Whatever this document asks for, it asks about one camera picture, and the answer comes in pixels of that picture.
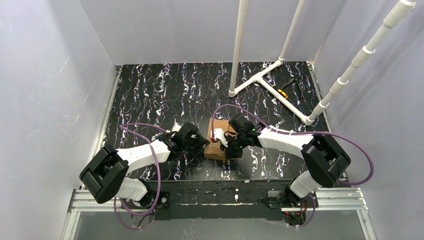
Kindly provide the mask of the brown cardboard box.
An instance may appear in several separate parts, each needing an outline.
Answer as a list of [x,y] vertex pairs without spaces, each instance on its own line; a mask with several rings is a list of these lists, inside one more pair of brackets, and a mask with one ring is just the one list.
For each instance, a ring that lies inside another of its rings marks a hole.
[[[206,159],[210,159],[210,160],[218,160],[218,161],[229,160],[226,157],[225,152],[221,150],[221,143],[219,141],[217,142],[212,141],[212,138],[211,138],[212,120],[213,120],[212,118],[209,120],[207,138],[206,138],[207,140],[210,141],[210,143],[204,147],[203,155]],[[222,132],[222,133],[224,133],[225,131],[235,132],[234,129],[229,125],[228,120],[214,119],[213,126],[214,126],[214,130],[218,130],[218,132]]]

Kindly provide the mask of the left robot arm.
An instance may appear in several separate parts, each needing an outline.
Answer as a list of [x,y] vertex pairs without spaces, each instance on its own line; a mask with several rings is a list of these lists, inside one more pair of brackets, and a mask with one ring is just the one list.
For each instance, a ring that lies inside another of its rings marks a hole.
[[128,174],[164,163],[181,151],[196,156],[210,144],[199,129],[189,122],[182,125],[176,123],[171,130],[159,130],[162,133],[150,143],[120,149],[105,145],[94,155],[79,174],[79,179],[97,203],[103,204],[114,197],[142,201],[149,192],[148,188],[142,181],[129,178]]

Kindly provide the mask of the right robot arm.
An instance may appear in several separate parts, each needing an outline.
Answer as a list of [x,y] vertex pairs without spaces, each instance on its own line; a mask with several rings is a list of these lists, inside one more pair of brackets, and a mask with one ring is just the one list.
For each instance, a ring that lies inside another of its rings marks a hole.
[[297,206],[312,192],[334,187],[351,164],[351,158],[331,135],[295,135],[263,122],[252,123],[242,114],[228,124],[231,131],[215,128],[210,135],[220,143],[226,158],[240,158],[243,149],[252,146],[283,151],[306,163],[307,171],[294,178],[283,192],[265,198],[264,203],[270,207]]

